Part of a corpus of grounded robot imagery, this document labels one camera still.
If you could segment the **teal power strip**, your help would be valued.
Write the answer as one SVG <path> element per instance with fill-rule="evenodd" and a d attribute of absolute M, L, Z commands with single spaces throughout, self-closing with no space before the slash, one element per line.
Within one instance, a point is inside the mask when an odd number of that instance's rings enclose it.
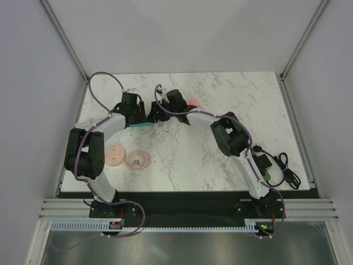
<path fill-rule="evenodd" d="M 129 127 L 137 128 L 137 127 L 147 127 L 153 126 L 154 123 L 150 123 L 147 120 L 147 116 L 145 114 L 134 114 L 129 118 Z"/>

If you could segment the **pink cube plug adapter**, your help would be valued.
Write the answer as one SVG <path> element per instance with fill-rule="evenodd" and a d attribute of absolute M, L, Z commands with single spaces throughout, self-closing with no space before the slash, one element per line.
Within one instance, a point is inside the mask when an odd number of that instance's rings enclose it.
<path fill-rule="evenodd" d="M 198 102 L 198 100 L 196 98 L 190 98 L 186 100 L 188 105 L 194 105 L 196 107 L 200 106 L 200 103 Z"/>

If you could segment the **pink round power socket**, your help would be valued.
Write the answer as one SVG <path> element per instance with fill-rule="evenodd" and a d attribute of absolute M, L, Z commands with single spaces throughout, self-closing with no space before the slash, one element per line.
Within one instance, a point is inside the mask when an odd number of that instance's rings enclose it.
<path fill-rule="evenodd" d="M 105 163 L 111 167 L 120 166 L 125 162 L 126 151 L 118 144 L 110 145 L 105 148 Z"/>

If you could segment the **black plug adapter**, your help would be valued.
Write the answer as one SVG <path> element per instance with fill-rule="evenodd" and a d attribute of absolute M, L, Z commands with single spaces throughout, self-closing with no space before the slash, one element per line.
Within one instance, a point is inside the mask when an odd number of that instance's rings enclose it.
<path fill-rule="evenodd" d="M 253 159 L 260 171 L 266 171 L 272 166 L 272 163 L 266 154 L 259 156 L 253 155 Z"/>

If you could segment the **green power strip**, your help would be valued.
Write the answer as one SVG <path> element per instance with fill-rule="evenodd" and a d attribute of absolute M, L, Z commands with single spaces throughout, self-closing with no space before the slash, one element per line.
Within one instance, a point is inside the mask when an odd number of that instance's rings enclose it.
<path fill-rule="evenodd" d="M 257 153 L 255 153 L 255 152 L 252 152 L 252 156 L 253 155 L 257 155 L 257 156 L 259 156 Z M 263 179 L 264 179 L 264 181 L 266 181 L 266 182 L 268 182 L 270 179 L 271 179 L 271 175 L 270 175 L 270 173 L 268 172 L 268 170 L 266 170 L 266 171 L 260 171 L 260 173 L 261 173 L 261 175 L 262 175 L 262 177 L 263 177 Z"/>

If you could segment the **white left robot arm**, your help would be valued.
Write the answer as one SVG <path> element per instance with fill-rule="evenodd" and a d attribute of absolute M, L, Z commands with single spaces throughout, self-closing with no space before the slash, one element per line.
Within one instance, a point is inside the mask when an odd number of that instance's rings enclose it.
<path fill-rule="evenodd" d="M 147 121 L 145 104 L 138 94 L 124 92 L 121 102 L 108 111 L 108 116 L 88 129 L 73 128 L 69 133 L 64 167 L 75 180 L 83 182 L 103 203 L 102 211 L 109 217 L 119 215 L 121 204 L 116 189 L 105 173 L 105 142 L 131 125 Z"/>

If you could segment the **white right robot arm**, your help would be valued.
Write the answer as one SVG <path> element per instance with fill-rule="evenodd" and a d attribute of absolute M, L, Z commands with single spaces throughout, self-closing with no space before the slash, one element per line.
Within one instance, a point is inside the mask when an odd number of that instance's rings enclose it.
<path fill-rule="evenodd" d="M 167 92 L 166 99 L 158 100 L 161 88 L 160 84 L 155 88 L 151 106 L 151 111 L 156 113 L 156 121 L 175 117 L 186 125 L 210 128 L 219 150 L 236 164 L 250 196 L 256 200 L 252 205 L 254 214 L 263 218 L 271 213 L 272 203 L 267 198 L 274 190 L 264 182 L 252 155 L 251 134 L 236 115 L 233 112 L 216 115 L 195 105 L 188 105 L 178 89 Z"/>

